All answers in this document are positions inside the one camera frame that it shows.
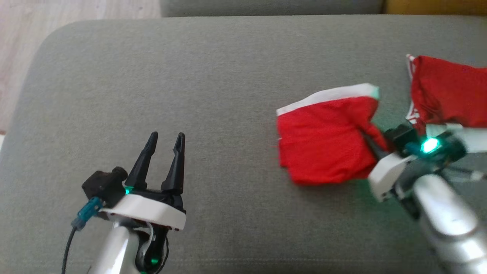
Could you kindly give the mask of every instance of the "light wood floor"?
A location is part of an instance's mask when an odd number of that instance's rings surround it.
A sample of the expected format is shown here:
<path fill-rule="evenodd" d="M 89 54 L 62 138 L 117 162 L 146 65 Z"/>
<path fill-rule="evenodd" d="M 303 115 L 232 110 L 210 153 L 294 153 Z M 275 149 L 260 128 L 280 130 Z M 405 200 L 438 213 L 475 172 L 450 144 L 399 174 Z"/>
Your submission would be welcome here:
<path fill-rule="evenodd" d="M 75 21 L 160 18 L 159 0 L 0 0 L 0 134 L 42 41 Z"/>

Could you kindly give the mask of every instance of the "gray cushion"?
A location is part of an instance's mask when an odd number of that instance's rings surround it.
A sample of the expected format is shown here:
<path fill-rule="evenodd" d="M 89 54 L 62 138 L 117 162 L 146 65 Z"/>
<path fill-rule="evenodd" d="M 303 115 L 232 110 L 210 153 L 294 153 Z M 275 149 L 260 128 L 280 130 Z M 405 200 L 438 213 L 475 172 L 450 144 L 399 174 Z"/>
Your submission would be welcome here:
<path fill-rule="evenodd" d="M 383 0 L 161 0 L 164 17 L 379 14 Z"/>
<path fill-rule="evenodd" d="M 58 273 L 95 170 L 130 169 L 156 130 L 157 188 L 187 136 L 187 227 L 164 273 L 430 273 L 418 227 L 367 182 L 298 187 L 279 167 L 275 110 L 323 89 L 381 87 L 374 121 L 404 121 L 405 54 L 487 64 L 487 19 L 293 16 L 88 21 L 51 34 L 0 154 L 0 272 Z M 486 155 L 463 165 L 487 171 Z M 487 184 L 460 188 L 482 218 Z M 110 229 L 75 235 L 86 273 Z"/>

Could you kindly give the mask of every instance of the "red fabric with white trim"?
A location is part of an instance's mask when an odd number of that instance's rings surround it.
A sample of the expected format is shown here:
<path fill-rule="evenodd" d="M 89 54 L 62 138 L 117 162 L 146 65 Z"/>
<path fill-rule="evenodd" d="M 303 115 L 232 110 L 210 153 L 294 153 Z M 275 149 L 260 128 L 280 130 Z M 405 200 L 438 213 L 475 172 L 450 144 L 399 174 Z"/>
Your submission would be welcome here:
<path fill-rule="evenodd" d="M 411 98 L 420 133 L 425 133 L 426 124 L 487 127 L 487 68 L 427 56 L 418 56 L 413 64 Z"/>
<path fill-rule="evenodd" d="M 296 184 L 320 185 L 366 178 L 376 164 L 361 131 L 385 147 L 370 122 L 378 101 L 370 84 L 317 92 L 277 110 L 281 166 Z"/>

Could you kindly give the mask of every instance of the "red cloth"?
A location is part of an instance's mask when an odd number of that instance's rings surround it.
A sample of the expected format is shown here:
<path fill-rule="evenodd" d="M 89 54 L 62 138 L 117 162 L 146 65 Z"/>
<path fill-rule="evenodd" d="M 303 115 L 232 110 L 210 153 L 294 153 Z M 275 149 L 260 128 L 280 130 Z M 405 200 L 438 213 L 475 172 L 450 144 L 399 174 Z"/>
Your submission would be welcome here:
<path fill-rule="evenodd" d="M 425 133 L 425 124 L 487 127 L 487 68 L 427 56 L 418 56 L 413 63 L 411 98 L 419 113 L 420 133 Z"/>
<path fill-rule="evenodd" d="M 376 159 L 362 137 L 386 142 L 370 122 L 378 107 L 371 84 L 317 92 L 277 110 L 281 166 L 296 184 L 320 185 L 366 178 Z"/>

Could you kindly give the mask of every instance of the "red garment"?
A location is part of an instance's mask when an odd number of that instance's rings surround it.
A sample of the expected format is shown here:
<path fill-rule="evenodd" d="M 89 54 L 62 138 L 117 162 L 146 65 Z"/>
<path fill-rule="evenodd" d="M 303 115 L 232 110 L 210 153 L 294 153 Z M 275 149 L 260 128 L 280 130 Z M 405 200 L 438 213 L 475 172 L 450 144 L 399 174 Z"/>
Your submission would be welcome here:
<path fill-rule="evenodd" d="M 317 92 L 277 110 L 281 166 L 296 184 L 320 185 L 366 178 L 376 159 L 361 131 L 386 147 L 370 122 L 378 107 L 371 84 Z"/>
<path fill-rule="evenodd" d="M 425 124 L 458 123 L 487 127 L 487 68 L 474 68 L 427 56 L 413 61 L 411 98 L 418 130 Z"/>

